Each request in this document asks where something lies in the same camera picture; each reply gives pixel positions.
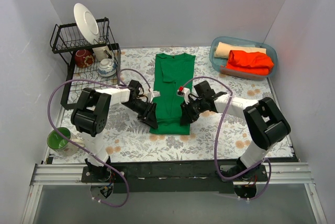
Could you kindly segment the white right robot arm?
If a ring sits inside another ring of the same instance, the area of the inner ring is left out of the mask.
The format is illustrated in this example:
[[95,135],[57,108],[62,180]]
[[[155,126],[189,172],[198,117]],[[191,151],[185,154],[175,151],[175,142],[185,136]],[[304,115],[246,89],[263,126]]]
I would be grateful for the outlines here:
[[256,174],[256,168],[265,160],[268,152],[291,132],[291,127],[277,104],[270,97],[261,100],[234,97],[226,92],[216,93],[208,82],[195,85],[196,96],[181,86],[177,95],[181,103],[180,124],[194,123],[205,111],[229,114],[246,121],[252,141],[235,166],[227,171],[216,167],[216,173],[225,181],[240,178],[248,181]]

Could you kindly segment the green t shirt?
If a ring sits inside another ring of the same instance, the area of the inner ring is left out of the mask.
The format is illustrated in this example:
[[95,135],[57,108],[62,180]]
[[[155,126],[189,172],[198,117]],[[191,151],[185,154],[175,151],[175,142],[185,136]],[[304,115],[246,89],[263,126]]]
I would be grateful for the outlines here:
[[180,125],[181,103],[184,98],[177,90],[194,77],[195,56],[187,53],[168,55],[159,53],[155,57],[154,90],[160,96],[153,99],[157,104],[157,129],[150,129],[155,135],[189,135],[190,125]]

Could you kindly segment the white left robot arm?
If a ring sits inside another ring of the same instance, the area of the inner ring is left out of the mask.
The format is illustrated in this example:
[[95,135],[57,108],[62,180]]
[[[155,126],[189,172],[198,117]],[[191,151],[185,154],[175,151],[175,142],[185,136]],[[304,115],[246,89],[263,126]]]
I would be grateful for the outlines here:
[[158,129],[155,114],[157,105],[152,101],[155,92],[150,89],[147,100],[143,101],[141,90],[142,85],[135,80],[130,81],[127,88],[85,88],[73,109],[71,123],[86,141],[84,145],[90,155],[85,163],[89,173],[100,182],[106,182],[111,177],[111,169],[105,165],[110,164],[110,156],[105,150],[102,136],[111,105],[126,106],[137,113],[141,122]]

